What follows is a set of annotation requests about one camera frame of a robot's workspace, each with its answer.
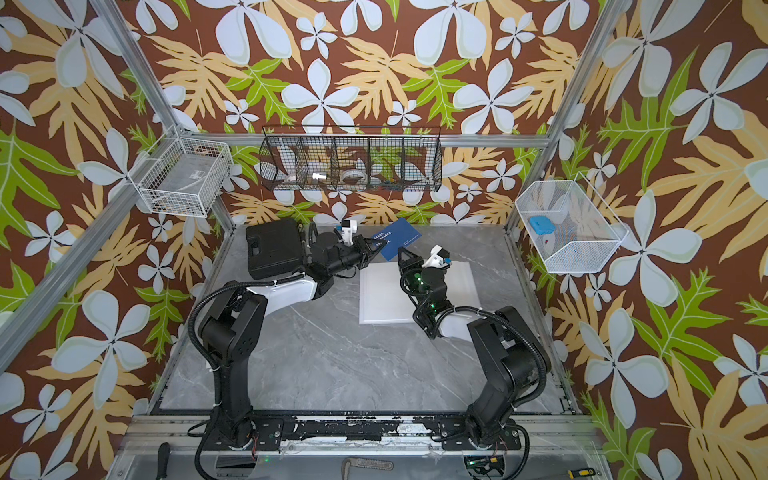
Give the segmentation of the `dark blue booklet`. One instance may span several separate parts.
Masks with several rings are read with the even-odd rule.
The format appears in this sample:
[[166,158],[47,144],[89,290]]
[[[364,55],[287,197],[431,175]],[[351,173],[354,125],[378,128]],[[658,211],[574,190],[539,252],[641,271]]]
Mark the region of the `dark blue booklet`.
[[398,219],[373,235],[373,239],[386,241],[386,245],[380,252],[382,258],[386,261],[395,259],[401,247],[410,246],[420,237],[421,233],[405,218]]

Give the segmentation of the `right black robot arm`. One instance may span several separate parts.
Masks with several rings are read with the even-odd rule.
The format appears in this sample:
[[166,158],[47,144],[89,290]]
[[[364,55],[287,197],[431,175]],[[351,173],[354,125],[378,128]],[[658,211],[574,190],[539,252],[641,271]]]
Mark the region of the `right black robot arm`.
[[431,340],[469,341],[485,376],[479,397],[458,422],[440,429],[436,441],[446,450],[508,444],[515,431],[511,415],[546,387],[551,361],[543,345],[512,306],[485,310],[452,303],[446,283],[451,259],[444,248],[435,246],[423,258],[400,247],[397,265],[413,321]]

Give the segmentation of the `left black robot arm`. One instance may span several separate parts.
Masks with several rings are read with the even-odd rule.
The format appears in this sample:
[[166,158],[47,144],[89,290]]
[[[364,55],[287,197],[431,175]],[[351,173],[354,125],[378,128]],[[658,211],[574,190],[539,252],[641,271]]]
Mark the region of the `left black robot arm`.
[[248,363],[264,320],[323,297],[346,271],[365,269],[386,244],[355,232],[351,225],[323,233],[311,228],[307,235],[293,222],[247,228],[250,280],[230,281],[214,290],[187,321],[189,339],[211,367],[214,381],[203,447],[244,450],[257,442]]

